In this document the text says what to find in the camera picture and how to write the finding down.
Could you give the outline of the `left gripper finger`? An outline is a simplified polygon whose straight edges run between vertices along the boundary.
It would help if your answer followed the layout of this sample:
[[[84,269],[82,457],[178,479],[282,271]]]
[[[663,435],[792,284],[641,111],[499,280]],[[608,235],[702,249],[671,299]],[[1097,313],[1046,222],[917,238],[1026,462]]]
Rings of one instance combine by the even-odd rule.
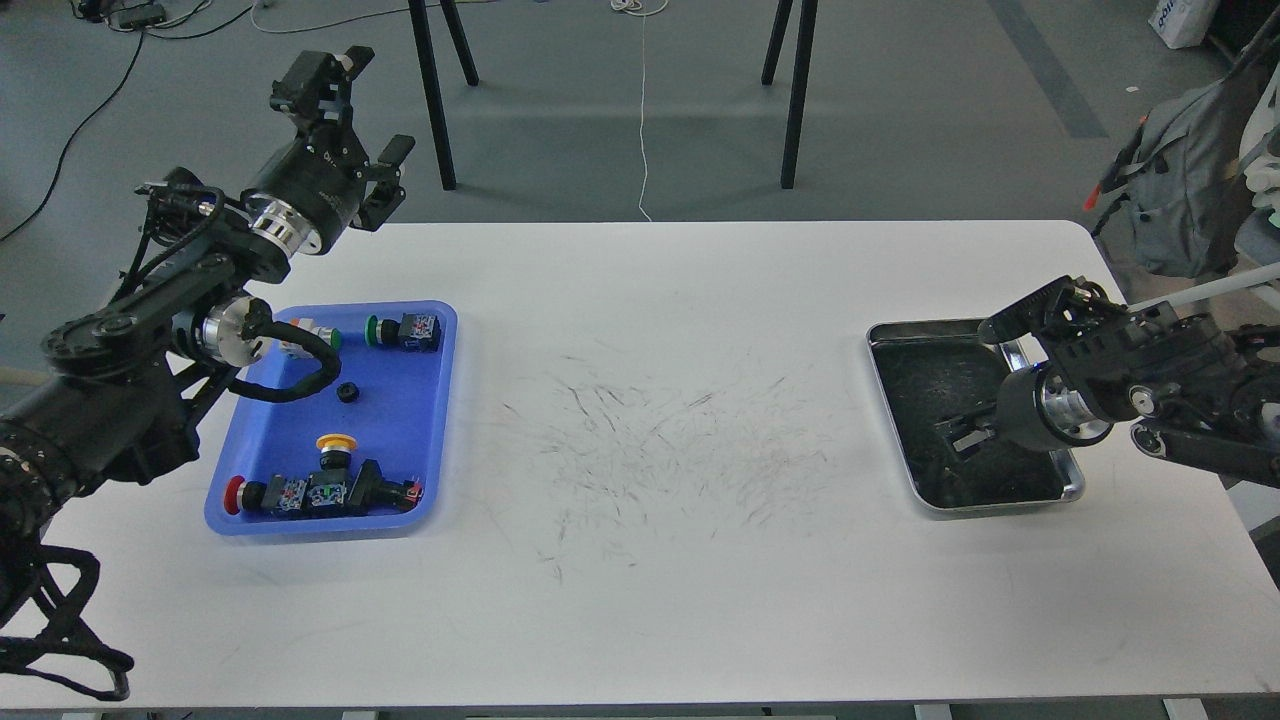
[[[357,174],[360,181],[372,183],[372,190],[357,208],[356,229],[378,231],[404,201],[406,191],[401,183],[402,167],[415,146],[413,136],[394,135],[376,161],[367,164]]]
[[[340,54],[302,51],[284,77],[271,83],[269,106],[294,124],[305,147],[352,160],[364,151],[353,128],[352,86],[374,58],[369,46],[351,46]]]

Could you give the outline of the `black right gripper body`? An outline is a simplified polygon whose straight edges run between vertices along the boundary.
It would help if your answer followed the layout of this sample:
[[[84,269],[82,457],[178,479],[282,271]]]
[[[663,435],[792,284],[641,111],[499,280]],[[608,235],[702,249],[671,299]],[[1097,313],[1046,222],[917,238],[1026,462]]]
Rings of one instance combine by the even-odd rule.
[[[1020,368],[1000,384],[995,401],[996,437],[1029,451],[1053,452],[1066,447],[1064,436],[1044,415],[1044,365]]]

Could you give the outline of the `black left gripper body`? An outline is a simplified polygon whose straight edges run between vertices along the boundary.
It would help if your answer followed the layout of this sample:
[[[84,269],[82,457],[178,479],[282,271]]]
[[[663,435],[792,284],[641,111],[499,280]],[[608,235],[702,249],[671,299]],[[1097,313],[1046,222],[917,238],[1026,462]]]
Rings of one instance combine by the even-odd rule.
[[[362,202],[367,163],[355,135],[297,135],[241,195],[250,231],[288,256],[330,252]]]

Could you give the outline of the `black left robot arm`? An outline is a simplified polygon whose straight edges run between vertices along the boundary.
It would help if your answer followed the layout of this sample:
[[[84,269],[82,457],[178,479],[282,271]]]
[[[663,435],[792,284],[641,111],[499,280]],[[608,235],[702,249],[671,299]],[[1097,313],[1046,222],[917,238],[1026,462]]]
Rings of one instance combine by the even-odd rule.
[[[352,87],[374,55],[297,56],[269,99],[294,137],[238,196],[183,167],[141,184],[147,214],[115,293],[45,337],[50,378],[3,414],[1,496],[3,620],[33,603],[46,624],[3,637],[5,674],[125,700],[134,660],[82,618],[100,561],[46,544],[50,521],[109,480],[146,486],[195,461],[197,427],[223,393],[288,404],[340,374],[333,347],[244,287],[282,283],[296,254],[374,232],[403,202],[413,138],[397,135],[371,159],[353,128]]]

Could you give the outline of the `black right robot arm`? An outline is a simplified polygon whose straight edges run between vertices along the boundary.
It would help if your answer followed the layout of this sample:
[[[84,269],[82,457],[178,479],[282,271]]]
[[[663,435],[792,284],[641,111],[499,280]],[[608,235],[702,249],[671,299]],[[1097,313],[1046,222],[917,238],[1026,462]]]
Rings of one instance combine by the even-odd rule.
[[[1011,372],[992,401],[945,418],[934,434],[964,462],[993,443],[1083,448],[1128,423],[1146,456],[1277,486],[1274,325],[1225,332],[1169,301],[1112,302],[1094,282],[1060,277],[984,319],[984,345],[1033,337],[1044,360]]]

